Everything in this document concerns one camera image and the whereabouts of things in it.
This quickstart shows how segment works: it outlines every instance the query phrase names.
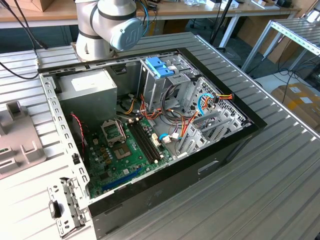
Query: metal bracket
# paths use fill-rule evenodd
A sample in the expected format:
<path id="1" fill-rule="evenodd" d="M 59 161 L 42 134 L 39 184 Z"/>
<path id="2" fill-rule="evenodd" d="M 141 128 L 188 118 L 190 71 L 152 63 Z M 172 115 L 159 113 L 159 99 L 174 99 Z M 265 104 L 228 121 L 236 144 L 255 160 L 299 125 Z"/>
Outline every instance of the metal bracket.
<path id="1" fill-rule="evenodd" d="M 75 177 L 60 178 L 60 183 L 49 186 L 47 190 L 51 217 L 56 219 L 61 238 L 85 226 L 85 222 L 90 219 L 89 211 L 87 208 L 80 210 L 77 199 L 83 194 Z"/>

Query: desk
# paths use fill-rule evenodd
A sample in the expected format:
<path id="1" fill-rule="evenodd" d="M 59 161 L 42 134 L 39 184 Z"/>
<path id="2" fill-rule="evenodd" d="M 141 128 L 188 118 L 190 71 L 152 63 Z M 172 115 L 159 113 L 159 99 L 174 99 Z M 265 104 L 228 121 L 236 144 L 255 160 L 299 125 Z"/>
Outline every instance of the desk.
<path id="1" fill-rule="evenodd" d="M 20 16 L 16 8 L 12 10 Z M 239 20 L 243 16 L 266 16 L 266 15 L 289 15 L 288 19 L 292 19 L 300 8 L 280 8 L 280 10 L 265 10 L 253 3 L 246 2 L 240 4 L 238 8 L 229 9 L 227 17 L 232 17 L 228 28 L 220 43 L 221 48 L 227 45 L 227 42 Z M 61 25 L 77 25 L 77 11 L 73 0 L 55 0 L 45 12 L 23 10 L 26 19 L 31 27 L 44 26 L 61 26 Z M 200 6 L 188 6 L 183 0 L 181 2 L 160 2 L 158 4 L 157 20 L 173 20 L 173 19 L 201 19 L 215 18 L 218 14 L 218 9 L 209 7 L 205 4 Z M 136 12 L 138 18 L 143 19 L 144 11 L 138 6 Z M 149 11 L 149 18 L 154 19 L 155 13 Z M 19 23 L 6 9 L 0 9 L 0 29 L 4 28 L 20 28 Z"/>
<path id="2" fill-rule="evenodd" d="M 314 239 L 320 229 L 320 137 L 201 37 L 190 32 L 143 37 L 121 56 L 187 48 L 268 126 L 235 159 L 108 236 L 108 240 Z M 77 63 L 71 46 L 38 51 L 43 67 Z M 0 54 L 26 77 L 32 51 Z M 71 173 L 39 79 L 0 68 L 0 108 L 26 106 L 48 160 L 0 180 L 4 240 L 61 240 L 47 186 Z M 68 240 L 95 240 L 86 224 Z"/>

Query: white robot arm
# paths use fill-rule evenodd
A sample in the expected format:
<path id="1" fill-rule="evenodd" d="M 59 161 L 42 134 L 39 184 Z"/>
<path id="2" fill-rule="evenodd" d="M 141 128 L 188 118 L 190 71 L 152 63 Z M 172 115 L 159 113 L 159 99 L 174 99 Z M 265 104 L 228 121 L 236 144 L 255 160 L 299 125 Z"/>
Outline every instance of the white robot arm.
<path id="1" fill-rule="evenodd" d="M 86 61 L 107 59 L 110 46 L 124 51 L 143 35 L 133 0 L 76 0 L 77 54 Z"/>

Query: white sticker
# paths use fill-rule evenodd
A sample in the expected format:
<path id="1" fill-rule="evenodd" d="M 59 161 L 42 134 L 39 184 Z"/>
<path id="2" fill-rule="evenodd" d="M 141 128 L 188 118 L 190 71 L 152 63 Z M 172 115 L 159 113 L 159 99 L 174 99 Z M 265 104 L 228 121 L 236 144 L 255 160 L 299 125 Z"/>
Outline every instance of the white sticker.
<path id="1" fill-rule="evenodd" d="M 295 94 L 301 93 L 300 89 L 297 88 L 296 86 L 290 87 L 291 91 L 294 92 Z"/>
<path id="2" fill-rule="evenodd" d="M 300 99 L 305 103 L 305 104 L 312 104 L 313 101 L 310 100 L 308 97 L 300 97 Z"/>
<path id="3" fill-rule="evenodd" d="M 106 82 L 106 75 L 103 72 L 90 76 L 82 76 L 72 79 L 71 83 L 74 90 L 83 91 L 87 89 L 97 88 Z"/>
<path id="4" fill-rule="evenodd" d="M 175 69 L 177 69 L 177 67 L 176 66 L 168 66 L 168 69 L 175 70 Z"/>

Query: blue pcie slot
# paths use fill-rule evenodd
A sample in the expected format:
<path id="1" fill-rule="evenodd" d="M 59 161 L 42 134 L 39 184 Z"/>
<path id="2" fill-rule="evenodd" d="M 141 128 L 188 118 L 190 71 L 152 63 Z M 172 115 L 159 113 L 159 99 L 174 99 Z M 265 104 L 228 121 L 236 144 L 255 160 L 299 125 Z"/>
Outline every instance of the blue pcie slot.
<path id="1" fill-rule="evenodd" d="M 106 191 L 106 190 L 108 190 L 108 189 L 112 189 L 112 188 L 114 188 L 115 186 L 117 186 L 117 185 L 119 185 L 119 184 L 122 184 L 122 183 L 124 183 L 124 182 L 126 182 L 126 181 L 128 181 L 128 180 L 130 180 L 130 179 L 133 179 L 135 176 L 138 175 L 138 173 L 140 172 L 140 170 L 141 170 L 141 168 L 138 168 L 138 169 L 135 170 L 134 172 L 132 172 L 132 173 L 126 175 L 126 176 L 123 176 L 123 177 L 119 178 L 118 180 L 115 180 L 115 181 L 113 181 L 113 182 L 110 182 L 110 183 L 104 185 L 104 186 L 102 187 L 102 191 Z"/>

